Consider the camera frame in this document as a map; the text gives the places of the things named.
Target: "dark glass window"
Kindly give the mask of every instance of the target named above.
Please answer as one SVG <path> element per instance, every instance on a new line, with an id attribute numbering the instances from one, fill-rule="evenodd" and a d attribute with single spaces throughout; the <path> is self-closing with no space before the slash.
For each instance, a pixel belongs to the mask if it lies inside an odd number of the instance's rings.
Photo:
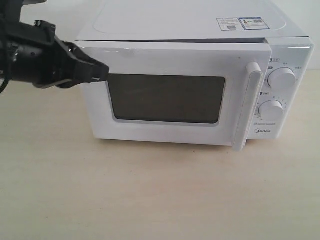
<path id="1" fill-rule="evenodd" d="M 226 79 L 215 76 L 110 74 L 114 116 L 119 120 L 215 124 Z"/>

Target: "table surface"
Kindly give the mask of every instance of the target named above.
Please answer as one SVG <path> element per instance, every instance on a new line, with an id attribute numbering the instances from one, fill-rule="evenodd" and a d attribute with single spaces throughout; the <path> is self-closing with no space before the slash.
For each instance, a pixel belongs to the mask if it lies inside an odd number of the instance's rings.
<path id="1" fill-rule="evenodd" d="M 0 95 L 1 240 L 320 239 L 320 71 L 282 135 L 231 147 L 99 140 L 79 88 Z"/>

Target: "control panel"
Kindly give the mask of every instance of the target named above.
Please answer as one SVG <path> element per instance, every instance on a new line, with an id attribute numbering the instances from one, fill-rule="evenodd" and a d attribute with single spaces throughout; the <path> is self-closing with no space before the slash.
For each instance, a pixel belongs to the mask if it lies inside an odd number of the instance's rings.
<path id="1" fill-rule="evenodd" d="M 280 135 L 314 48 L 308 37 L 268 38 L 267 41 L 272 55 L 249 139 L 274 139 Z"/>

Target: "microwave door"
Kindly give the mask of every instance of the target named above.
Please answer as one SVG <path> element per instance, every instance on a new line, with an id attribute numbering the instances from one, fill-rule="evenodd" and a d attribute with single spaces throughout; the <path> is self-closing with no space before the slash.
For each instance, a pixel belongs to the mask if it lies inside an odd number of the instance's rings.
<path id="1" fill-rule="evenodd" d="M 82 86 L 97 138 L 245 145 L 271 57 L 268 44 L 76 44 L 110 66 L 107 84 Z"/>

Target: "microwave top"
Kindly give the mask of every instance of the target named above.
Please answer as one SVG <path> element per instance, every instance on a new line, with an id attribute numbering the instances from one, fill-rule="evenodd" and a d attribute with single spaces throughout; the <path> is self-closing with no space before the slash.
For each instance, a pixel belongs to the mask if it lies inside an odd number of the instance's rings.
<path id="1" fill-rule="evenodd" d="M 78 41 L 308 37 L 270 0 L 103 0 Z"/>

